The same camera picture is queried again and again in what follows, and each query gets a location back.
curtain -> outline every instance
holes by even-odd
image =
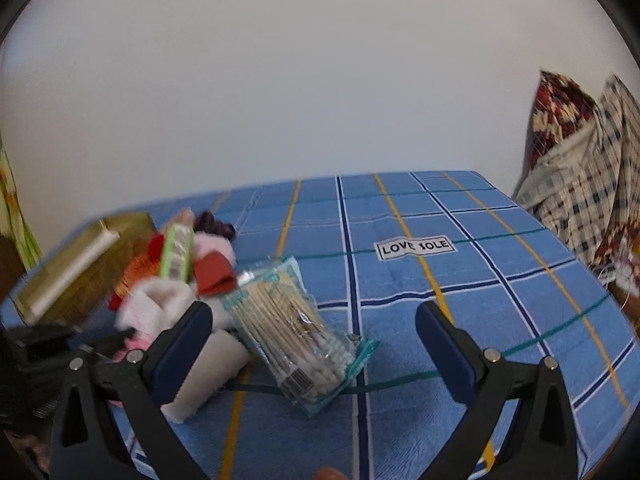
[[[11,238],[27,270],[40,261],[41,253],[33,234],[22,217],[11,165],[0,139],[0,235]]]

folded red fabric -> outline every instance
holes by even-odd
[[[231,292],[238,285],[234,269],[219,251],[206,254],[193,264],[198,296],[215,296]]]

maroon patterned fabric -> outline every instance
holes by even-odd
[[[574,80],[541,71],[531,118],[530,168],[552,147],[583,127],[593,117],[594,106],[595,101]]]

silver rivet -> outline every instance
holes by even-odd
[[[81,357],[74,357],[73,359],[71,359],[71,362],[69,363],[69,368],[71,368],[73,371],[77,371],[80,368],[82,368],[83,364],[84,364],[84,361],[82,360]]]
[[[130,363],[136,364],[142,361],[142,358],[145,356],[145,353],[142,350],[132,350],[127,354],[127,361]]]
[[[497,363],[500,360],[500,352],[498,352],[495,348],[487,348],[484,351],[484,358],[487,361],[491,361],[492,363]]]
[[[545,357],[545,366],[549,368],[549,370],[555,370],[558,368],[558,361],[553,359],[550,355]]]

cotton swab package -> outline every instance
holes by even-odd
[[[239,283],[223,300],[225,309],[285,396],[309,416],[353,380],[378,346],[364,338],[356,347],[327,328],[293,258]]]

